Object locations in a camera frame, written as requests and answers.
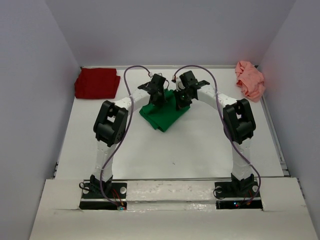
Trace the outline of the green t shirt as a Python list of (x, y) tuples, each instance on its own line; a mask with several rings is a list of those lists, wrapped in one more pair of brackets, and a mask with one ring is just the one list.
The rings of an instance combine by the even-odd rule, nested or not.
[(151, 103), (143, 106), (139, 114), (153, 127), (154, 130), (166, 132), (190, 107), (176, 110), (176, 99), (173, 90), (165, 90), (166, 103), (157, 107)]

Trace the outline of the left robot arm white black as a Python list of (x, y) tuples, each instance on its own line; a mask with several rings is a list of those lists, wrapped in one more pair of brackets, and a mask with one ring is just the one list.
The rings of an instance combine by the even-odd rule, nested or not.
[(127, 97), (102, 103), (93, 126), (97, 154), (95, 169), (90, 176), (90, 189), (97, 196), (104, 198), (110, 194), (113, 157), (128, 132), (133, 113), (149, 103), (161, 107), (166, 102), (165, 81), (161, 73), (153, 74), (149, 82), (138, 86)]

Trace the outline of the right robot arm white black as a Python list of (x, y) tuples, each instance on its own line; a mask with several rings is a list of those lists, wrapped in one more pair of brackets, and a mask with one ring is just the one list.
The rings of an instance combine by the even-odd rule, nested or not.
[(216, 182), (214, 196), (218, 200), (252, 197), (253, 186), (257, 183), (249, 158), (256, 122), (249, 101), (245, 98), (236, 100), (220, 93), (217, 84), (197, 80), (191, 70), (179, 77), (174, 76), (172, 82), (176, 86), (174, 90), (176, 109), (179, 111), (190, 106), (193, 100), (211, 106), (217, 110), (223, 132), (231, 143), (231, 180)]

